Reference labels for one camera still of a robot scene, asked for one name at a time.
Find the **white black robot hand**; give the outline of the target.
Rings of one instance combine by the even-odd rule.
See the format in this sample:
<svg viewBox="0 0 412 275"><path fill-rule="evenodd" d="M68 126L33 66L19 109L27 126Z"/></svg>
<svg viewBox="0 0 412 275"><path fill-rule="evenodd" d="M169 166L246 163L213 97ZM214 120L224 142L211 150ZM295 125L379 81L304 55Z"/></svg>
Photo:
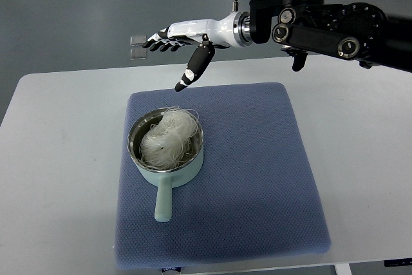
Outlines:
<svg viewBox="0 0 412 275"><path fill-rule="evenodd" d="M249 14L232 12L219 21L201 19L171 24L150 36L143 47L152 52L175 52L186 46L196 47L174 87L179 92L203 75L217 49L242 48L251 44Z"/></svg>

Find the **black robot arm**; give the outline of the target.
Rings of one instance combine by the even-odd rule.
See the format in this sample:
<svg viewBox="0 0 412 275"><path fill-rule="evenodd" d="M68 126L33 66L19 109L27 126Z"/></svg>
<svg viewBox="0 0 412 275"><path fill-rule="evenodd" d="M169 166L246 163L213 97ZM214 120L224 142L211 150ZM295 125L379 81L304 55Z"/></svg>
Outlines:
<svg viewBox="0 0 412 275"><path fill-rule="evenodd" d="M383 65L411 71L411 19L384 13L368 3L326 5L324 0L250 0L250 37L272 39L294 62L305 66L308 53L356 60L370 69Z"/></svg>

